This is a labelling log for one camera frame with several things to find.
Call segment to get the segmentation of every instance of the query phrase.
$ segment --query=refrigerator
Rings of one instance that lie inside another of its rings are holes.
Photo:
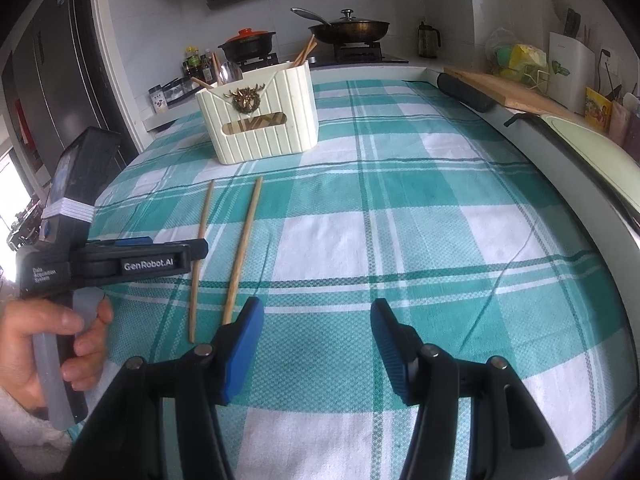
[[[10,62],[24,119],[50,176],[88,126],[121,135],[109,181],[138,154],[102,64],[91,0],[44,0]]]

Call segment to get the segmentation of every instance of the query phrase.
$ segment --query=teal plaid tablecloth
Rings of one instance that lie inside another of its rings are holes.
[[[314,91],[314,149],[222,166],[194,114],[111,184],[92,227],[100,238],[195,237],[215,179],[198,296],[197,341],[208,341],[264,176],[238,297],[263,300],[264,330],[244,390],[220,409],[238,478],[398,478],[416,410],[392,393],[372,341],[378,297],[457,358],[505,356],[580,467],[625,416],[636,374],[620,298],[577,219],[498,132],[429,84]],[[110,359],[187,351],[190,285],[108,287]],[[461,401],[455,478],[468,418]]]

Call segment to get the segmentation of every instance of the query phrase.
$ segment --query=refrigerator door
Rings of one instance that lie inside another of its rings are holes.
[[[49,174],[53,174],[64,150],[64,145],[40,85],[31,25],[24,32],[14,50],[12,63],[15,87],[24,111],[24,117],[43,164],[47,167]],[[15,106],[15,103],[7,103],[7,105]]]
[[[44,0],[31,22],[42,91],[64,148],[88,126],[104,126],[80,69],[72,9],[72,0]]]

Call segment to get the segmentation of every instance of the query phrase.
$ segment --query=wooden chopstick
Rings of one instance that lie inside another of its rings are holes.
[[[240,274],[242,274],[242,264],[244,264],[244,255],[246,254],[246,248],[249,245],[249,238],[251,237],[251,227],[254,224],[255,208],[257,207],[258,199],[260,198],[260,188],[262,188],[261,176],[255,180],[254,193],[251,195],[251,202],[249,202],[249,209],[246,212],[246,219],[244,220],[244,226],[242,227],[242,235],[240,236],[238,250],[236,251],[236,260],[234,261],[234,266],[231,270],[229,288],[226,292],[225,309],[222,313],[223,325],[231,323],[231,315],[233,314],[234,307],[236,306],[236,296],[238,295]]]
[[[209,205],[211,204],[211,196],[216,181],[212,180],[207,188],[207,194],[204,197],[202,205],[202,213],[200,214],[200,227],[198,228],[198,238],[204,238],[207,230],[207,219],[209,219]],[[200,266],[202,260],[196,260],[193,263],[191,271],[191,299],[189,302],[189,343],[196,342],[196,313],[198,312],[198,287],[200,286]]]
[[[215,70],[214,77],[216,79],[216,83],[220,84],[220,60],[218,59],[218,54],[213,52],[211,54],[211,60],[213,61],[213,70]]]
[[[293,62],[293,66],[302,65],[306,60],[306,56],[309,55],[309,53],[316,47],[316,45],[318,45],[316,43],[316,37],[312,34],[309,38],[309,41],[306,42],[305,47],[296,56],[296,59]]]
[[[197,77],[191,76],[191,80],[198,83],[203,88],[208,88],[209,90],[213,88],[209,83],[205,83],[202,79],[198,79]]]

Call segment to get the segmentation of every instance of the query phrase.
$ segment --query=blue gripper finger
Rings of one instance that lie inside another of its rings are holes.
[[[264,306],[258,298],[252,296],[246,300],[238,318],[233,323],[237,332],[225,364],[225,381],[222,386],[225,403],[231,402],[231,399],[242,390],[244,379],[258,346],[263,324]]]
[[[394,393],[407,406],[415,404],[412,384],[418,374],[417,353],[422,346],[413,327],[398,323],[385,299],[371,304],[371,331]]]

